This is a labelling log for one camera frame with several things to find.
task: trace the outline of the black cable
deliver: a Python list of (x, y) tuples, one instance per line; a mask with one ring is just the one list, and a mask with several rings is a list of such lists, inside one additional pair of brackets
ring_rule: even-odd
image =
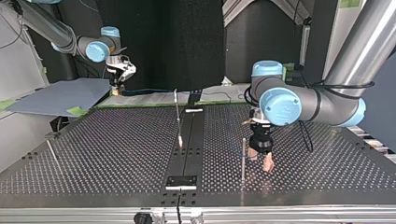
[(21, 24), (20, 33), (18, 34), (17, 38), (15, 38), (15, 39), (14, 39), (12, 42), (10, 42), (9, 44), (6, 44), (6, 45), (0, 47), (0, 49), (5, 49), (5, 48), (8, 48), (9, 46), (15, 44), (15, 42), (17, 42), (17, 41), (21, 38), (22, 32), (23, 32), (23, 25)]
[[(298, 1), (297, 1), (296, 8), (294, 9), (294, 17), (293, 17), (293, 40), (294, 40), (294, 41), (295, 41), (295, 39), (296, 39), (296, 17), (297, 17), (297, 10), (298, 10), (298, 6), (300, 5), (300, 2), (301, 2), (301, 0), (298, 0)], [(305, 78), (305, 76), (304, 76), (303, 71), (300, 71), (300, 74), (301, 74), (301, 78), (303, 79), (303, 82), (304, 82), (305, 86), (306, 86), (308, 89), (311, 89), (311, 85), (309, 85), (308, 82), (306, 81), (306, 78)], [(313, 151), (314, 151), (314, 144), (312, 143), (311, 134), (309, 133), (309, 131), (308, 131), (308, 129), (306, 128), (305, 123), (304, 123), (303, 121), (299, 120), (299, 125), (300, 125), (300, 132), (301, 132), (301, 135), (303, 136), (303, 140), (304, 140), (304, 144), (305, 144), (306, 149), (308, 150), (308, 152), (313, 152)], [(306, 132), (308, 141), (307, 141), (307, 139), (305, 138), (304, 131)]]
[(315, 88), (322, 88), (322, 89), (351, 89), (351, 90), (356, 90), (356, 89), (367, 89), (371, 88), (375, 85), (375, 82), (371, 81), (370, 83), (367, 84), (360, 84), (360, 85), (326, 85), (323, 84), (324, 80), (311, 84), (312, 87)]
[(92, 75), (94, 75), (94, 77), (100, 78), (99, 72), (98, 72), (92, 65), (90, 65), (90, 64), (88, 64), (88, 63), (86, 63), (86, 62), (80, 60), (80, 59), (77, 58), (77, 57), (75, 57), (75, 59), (76, 59), (76, 61), (77, 61), (82, 67), (85, 68), (85, 70), (86, 70), (87, 73), (88, 73), (87, 77), (89, 77), (89, 74), (92, 74)]
[(244, 92), (245, 101), (249, 105), (258, 107), (259, 106), (259, 102), (252, 97), (252, 95), (250, 93), (250, 90), (251, 90), (251, 86), (249, 86), (249, 87), (247, 87), (247, 89), (245, 89), (245, 92)]

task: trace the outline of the optical breadboard table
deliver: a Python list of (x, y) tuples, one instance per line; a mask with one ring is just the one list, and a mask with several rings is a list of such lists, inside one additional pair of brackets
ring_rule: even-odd
[[(396, 166), (345, 128), (277, 128), (275, 170), (245, 158), (248, 105), (176, 109), (98, 108), (0, 174), (0, 223), (133, 221), (396, 221)], [(166, 190), (169, 176), (196, 176), (196, 189)]]

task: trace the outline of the metal rod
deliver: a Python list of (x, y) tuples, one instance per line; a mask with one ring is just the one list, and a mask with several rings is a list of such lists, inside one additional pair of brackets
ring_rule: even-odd
[(23, 10), (23, 22), (29, 27), (58, 47), (64, 48), (72, 44), (73, 34), (65, 24), (55, 19), (38, 4), (26, 0), (18, 2)]
[[(325, 80), (326, 85), (370, 83), (396, 45), (396, 1), (368, 0)], [(333, 89), (360, 97), (365, 89)]]
[(177, 114), (177, 140), (178, 140), (178, 145), (180, 146), (180, 149), (183, 147), (183, 138), (181, 137), (181, 124), (180, 124), (180, 112), (178, 109), (178, 97), (177, 97), (177, 90), (174, 91), (175, 95), (175, 104), (176, 104), (176, 114)]
[(52, 143), (50, 142), (49, 139), (47, 139), (47, 145), (49, 146), (49, 151), (50, 151), (50, 154), (52, 155), (53, 159), (58, 161), (58, 158), (56, 158), (55, 151), (53, 150)]
[(245, 166), (247, 157), (247, 139), (242, 139), (242, 189), (245, 188)]

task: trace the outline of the vertical metal rod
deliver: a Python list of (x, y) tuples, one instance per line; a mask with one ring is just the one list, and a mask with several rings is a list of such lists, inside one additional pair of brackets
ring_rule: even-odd
[(247, 157), (247, 139), (242, 139), (242, 189), (245, 188), (245, 166)]
[(53, 150), (52, 143), (50, 142), (49, 139), (47, 139), (47, 145), (49, 146), (49, 151), (50, 151), (50, 154), (52, 154), (53, 159), (55, 159), (57, 161), (58, 158), (56, 158), (55, 151)]
[[(396, 44), (396, 1), (368, 0), (341, 47), (326, 85), (370, 83)], [(332, 89), (360, 97), (365, 89)]]
[(52, 143), (50, 142), (49, 139), (47, 139), (47, 145), (49, 146), (50, 154), (52, 155), (53, 159), (55, 160), (56, 164), (58, 165), (61, 175), (63, 175), (64, 173), (62, 172), (61, 164), (59, 164), (59, 162), (58, 162), (58, 158), (56, 157), (55, 151), (53, 150), (53, 147), (52, 147)]
[(174, 95), (175, 95), (176, 114), (177, 114), (177, 139), (178, 139), (178, 145), (180, 146), (181, 149), (183, 147), (183, 138), (181, 137), (180, 112), (178, 109), (177, 90), (174, 91)]

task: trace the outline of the black backdrop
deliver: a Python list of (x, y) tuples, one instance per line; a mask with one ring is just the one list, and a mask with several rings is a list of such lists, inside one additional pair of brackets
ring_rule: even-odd
[(224, 78), (221, 0), (96, 0), (104, 25), (120, 28), (137, 67), (127, 89), (190, 91)]

